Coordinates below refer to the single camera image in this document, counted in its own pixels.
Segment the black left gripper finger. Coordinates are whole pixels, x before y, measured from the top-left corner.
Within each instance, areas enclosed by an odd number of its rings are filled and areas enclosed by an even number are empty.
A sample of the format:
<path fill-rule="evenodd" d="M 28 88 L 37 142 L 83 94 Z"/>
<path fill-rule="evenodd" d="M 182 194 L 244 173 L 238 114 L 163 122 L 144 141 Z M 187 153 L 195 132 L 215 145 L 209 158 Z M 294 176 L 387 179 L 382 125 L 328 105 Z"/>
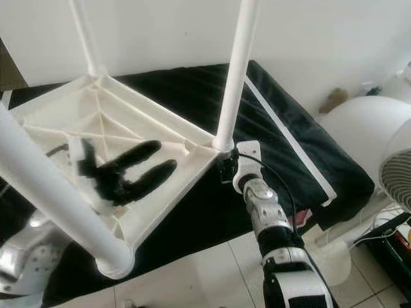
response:
<path fill-rule="evenodd" d="M 144 141 L 134 146 L 132 149 L 121 153 L 114 161 L 114 172 L 125 173 L 127 169 L 136 164 L 147 161 L 150 156 L 158 152 L 162 147 L 161 141 Z"/>
<path fill-rule="evenodd" d="M 141 200 L 159 188 L 177 168 L 176 160 L 167 160 L 150 168 L 138 180 L 130 184 L 130 200 Z"/>

